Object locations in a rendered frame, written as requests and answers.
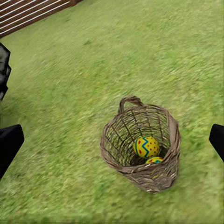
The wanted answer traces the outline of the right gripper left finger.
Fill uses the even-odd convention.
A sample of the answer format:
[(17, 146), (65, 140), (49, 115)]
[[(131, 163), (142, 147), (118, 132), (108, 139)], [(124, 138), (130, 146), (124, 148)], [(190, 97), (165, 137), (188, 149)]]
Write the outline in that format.
[(0, 129), (0, 180), (24, 143), (20, 124)]

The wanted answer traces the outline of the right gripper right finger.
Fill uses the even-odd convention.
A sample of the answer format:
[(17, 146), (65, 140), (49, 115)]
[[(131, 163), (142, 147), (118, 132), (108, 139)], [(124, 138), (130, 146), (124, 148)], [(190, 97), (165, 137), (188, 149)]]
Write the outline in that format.
[(214, 124), (210, 132), (209, 141), (224, 162), (224, 126)]

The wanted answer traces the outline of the wicker basket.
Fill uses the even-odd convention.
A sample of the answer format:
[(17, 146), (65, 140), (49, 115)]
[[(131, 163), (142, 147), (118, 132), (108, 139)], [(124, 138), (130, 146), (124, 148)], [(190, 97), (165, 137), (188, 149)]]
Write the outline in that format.
[[(136, 106), (131, 106), (129, 108), (127, 108), (126, 110), (124, 110), (124, 105), (125, 102), (131, 102), (133, 104), (135, 104)], [(144, 190), (150, 194), (156, 194), (156, 193), (161, 193), (162, 191), (165, 191), (166, 189), (170, 188), (176, 181), (176, 179), (178, 179), (179, 176), (179, 156), (180, 156), (180, 143), (181, 143), (181, 136), (180, 136), (180, 132), (179, 132), (179, 123), (178, 121), (173, 117), (173, 115), (168, 111), (168, 109), (159, 106), (159, 105), (152, 105), (153, 107), (148, 107), (147, 105), (144, 105), (144, 103), (140, 100), (140, 98), (138, 98), (137, 96), (128, 96), (126, 98), (122, 98), (119, 104), (119, 109), (118, 109), (118, 114), (109, 122), (105, 125), (104, 129), (103, 129), (103, 134), (102, 137), (99, 141), (99, 147), (100, 147), (100, 152), (101, 152), (101, 156), (102, 158), (105, 160), (105, 163), (112, 169), (115, 169), (116, 171), (118, 171), (119, 173), (121, 173), (130, 183), (132, 183), (133, 185), (135, 185), (138, 189), (140, 190)], [(133, 161), (135, 160), (133, 157), (136, 157), (137, 155), (135, 155), (135, 153), (132, 155), (132, 159), (130, 161), (130, 166), (127, 166), (126, 164), (126, 159), (124, 161), (124, 165), (122, 165), (122, 161), (120, 164), (118, 162), (118, 160), (120, 161), (120, 153), (123, 153), (123, 151), (121, 151), (120, 149), (118, 150), (119, 154), (117, 154), (118, 156), (118, 160), (116, 160), (112, 155), (110, 154), (110, 150), (107, 149), (106, 144), (110, 144), (112, 145), (112, 147), (114, 147), (115, 149), (117, 149), (114, 146), (114, 141), (113, 141), (113, 134), (107, 134), (107, 131), (113, 130), (114, 133), (116, 133), (116, 130), (112, 127), (114, 126), (113, 124), (117, 123), (120, 120), (120, 124), (124, 124), (123, 122), (123, 117), (122, 115), (125, 114), (128, 111), (132, 112), (132, 117), (135, 120), (134, 122), (134, 128), (133, 130), (137, 129), (139, 130), (141, 137), (142, 133), (140, 131), (141, 127), (144, 127), (144, 130), (146, 128), (146, 125), (144, 125), (143, 122), (138, 122), (136, 120), (136, 117), (133, 113), (133, 110), (135, 109), (139, 109), (141, 110), (141, 108), (144, 108), (143, 113), (145, 115), (145, 117), (147, 117), (147, 121), (146, 124), (148, 123), (148, 128), (150, 130), (151, 136), (152, 132), (151, 132), (151, 125), (149, 125), (150, 121), (149, 121), (149, 117), (156, 117), (158, 118), (158, 125), (160, 128), (160, 135), (161, 135), (161, 146), (160, 146), (160, 154), (159, 156), (163, 157), (163, 160), (161, 162), (150, 162), (148, 164), (142, 164), (142, 165), (133, 165)], [(153, 114), (147, 114), (147, 110), (150, 111), (154, 111), (153, 109), (156, 109), (156, 113), (158, 113), (158, 116), (154, 116)], [(135, 110), (137, 111), (137, 110)], [(159, 117), (159, 112), (162, 112), (162, 114), (164, 114), (167, 117), (167, 123), (168, 123), (168, 129), (169, 129), (169, 143), (170, 143), (170, 148), (167, 149), (165, 148), (165, 146), (163, 145), (163, 137), (165, 137), (165, 133), (163, 133), (163, 131), (161, 130), (161, 123), (160, 123), (160, 117)], [(141, 113), (137, 114), (138, 117), (141, 117)], [(120, 117), (120, 118), (119, 118)], [(117, 121), (117, 119), (119, 119)], [(115, 120), (115, 123), (111, 124), (113, 121)], [(154, 121), (155, 119), (152, 118), (152, 120)], [(132, 120), (130, 120), (128, 123), (130, 123)], [(127, 123), (127, 124), (128, 124)], [(143, 123), (142, 125), (139, 125)], [(128, 131), (128, 127), (127, 124), (123, 125), (121, 129), (126, 128), (126, 130)], [(119, 125), (120, 126), (120, 125)], [(112, 127), (112, 129), (111, 129)], [(129, 135), (128, 137), (131, 136), (131, 132), (127, 132)], [(118, 133), (116, 133), (118, 134)], [(132, 137), (131, 137), (132, 138)], [(120, 139), (119, 135), (117, 136), (117, 139)], [(133, 139), (133, 142), (136, 140), (137, 138)], [(123, 139), (121, 140), (121, 146), (122, 144), (124, 144)], [(119, 148), (121, 148), (121, 146)], [(112, 149), (112, 147), (110, 147)], [(124, 144), (124, 147), (125, 144)], [(162, 151), (165, 153), (163, 154)], [(135, 156), (134, 156), (135, 155)], [(139, 159), (138, 159), (139, 160)], [(137, 160), (137, 161), (138, 161)], [(137, 161), (135, 163), (137, 163)], [(118, 162), (118, 163), (116, 163)], [(117, 165), (119, 164), (119, 165)]]

